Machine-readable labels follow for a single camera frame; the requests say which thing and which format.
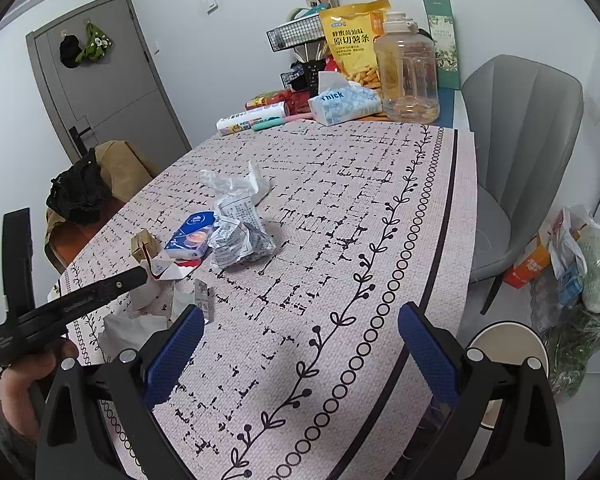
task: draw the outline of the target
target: green bag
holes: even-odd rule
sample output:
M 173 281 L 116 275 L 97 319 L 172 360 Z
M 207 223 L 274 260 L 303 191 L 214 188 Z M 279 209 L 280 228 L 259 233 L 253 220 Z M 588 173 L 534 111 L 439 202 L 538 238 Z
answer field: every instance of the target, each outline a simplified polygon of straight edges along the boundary
M 82 63 L 85 57 L 98 62 L 104 57 L 106 51 L 113 46 L 113 40 L 93 23 L 87 23 L 87 36 L 89 37 L 87 44 L 75 58 L 76 63 Z

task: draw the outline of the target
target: gray upholstered chair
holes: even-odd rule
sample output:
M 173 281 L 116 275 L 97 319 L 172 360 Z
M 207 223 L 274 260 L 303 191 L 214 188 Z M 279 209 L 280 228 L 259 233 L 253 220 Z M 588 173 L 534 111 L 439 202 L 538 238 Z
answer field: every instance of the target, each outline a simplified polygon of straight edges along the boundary
M 471 280 L 495 276 L 484 314 L 558 191 L 582 119 L 582 85 L 550 66 L 497 56 L 469 76 L 462 96 L 478 165 Z

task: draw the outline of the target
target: pink patterned tablecloth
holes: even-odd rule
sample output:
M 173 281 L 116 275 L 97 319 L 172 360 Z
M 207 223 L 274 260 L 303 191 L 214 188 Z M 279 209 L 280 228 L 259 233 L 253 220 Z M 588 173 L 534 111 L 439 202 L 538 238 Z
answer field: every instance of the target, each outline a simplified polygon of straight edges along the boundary
M 131 236 L 161 243 L 191 213 L 213 209 L 198 171 L 274 186 L 257 207 L 278 250 L 193 278 L 213 290 L 215 317 L 170 400 L 154 415 L 198 480 L 383 479 L 401 457 L 430 391 L 397 331 L 401 305 L 426 307 L 455 333 L 475 233 L 474 138 L 435 126 L 295 121 L 215 136 L 148 184 L 61 276 L 63 293 L 136 265 Z M 103 361 L 102 317 L 69 326 L 80 361 Z M 169 315 L 165 295 L 151 311 Z M 129 475 L 143 478 L 116 416 L 109 431 Z

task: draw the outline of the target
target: brown chair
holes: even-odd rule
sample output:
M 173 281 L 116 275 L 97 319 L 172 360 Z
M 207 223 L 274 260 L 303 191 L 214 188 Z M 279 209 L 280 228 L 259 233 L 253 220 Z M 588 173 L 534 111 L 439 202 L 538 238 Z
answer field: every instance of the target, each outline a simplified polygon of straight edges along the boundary
M 68 222 L 55 211 L 46 210 L 45 254 L 58 272 L 64 272 L 100 229 L 159 173 L 129 142 L 110 140 L 96 146 L 95 152 L 100 176 L 112 198 L 100 211 L 100 220 L 88 225 Z

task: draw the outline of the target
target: screw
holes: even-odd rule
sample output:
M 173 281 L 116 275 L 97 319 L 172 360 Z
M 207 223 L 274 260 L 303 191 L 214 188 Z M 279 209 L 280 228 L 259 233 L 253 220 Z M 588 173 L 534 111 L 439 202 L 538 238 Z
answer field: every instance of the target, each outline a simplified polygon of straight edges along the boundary
M 474 363 L 479 363 L 484 358 L 482 351 L 478 350 L 477 348 L 469 348 L 466 351 L 466 356 L 468 357 L 469 361 L 473 361 Z
M 119 359 L 123 363 L 130 363 L 131 361 L 133 361 L 136 358 L 136 355 L 138 355 L 138 352 L 136 352 L 132 348 L 127 348 L 126 350 L 123 350 L 122 352 L 120 352 Z
M 60 367 L 62 370 L 70 370 L 75 365 L 75 359 L 73 357 L 67 357 L 62 360 L 60 363 Z
M 542 363 L 539 359 L 535 357 L 530 357 L 529 359 L 527 359 L 526 364 L 528 364 L 529 368 L 531 368 L 532 370 L 539 370 L 540 368 L 542 368 Z

